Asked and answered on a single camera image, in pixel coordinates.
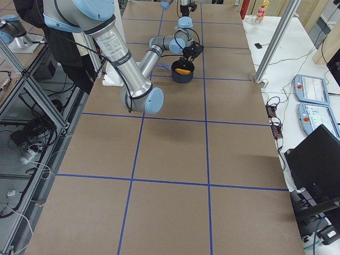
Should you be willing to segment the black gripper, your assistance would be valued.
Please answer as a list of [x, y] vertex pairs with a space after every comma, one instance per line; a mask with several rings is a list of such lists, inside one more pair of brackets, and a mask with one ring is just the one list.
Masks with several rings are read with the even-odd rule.
[[180, 57], [180, 60], [183, 63], [193, 62], [198, 57], [197, 52], [183, 52], [183, 55]]

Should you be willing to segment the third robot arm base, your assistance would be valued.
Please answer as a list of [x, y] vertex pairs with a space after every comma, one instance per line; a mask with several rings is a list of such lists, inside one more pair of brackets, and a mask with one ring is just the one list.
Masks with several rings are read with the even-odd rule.
[[40, 43], [41, 35], [29, 35], [16, 15], [1, 17], [1, 39], [13, 53], [33, 54]]

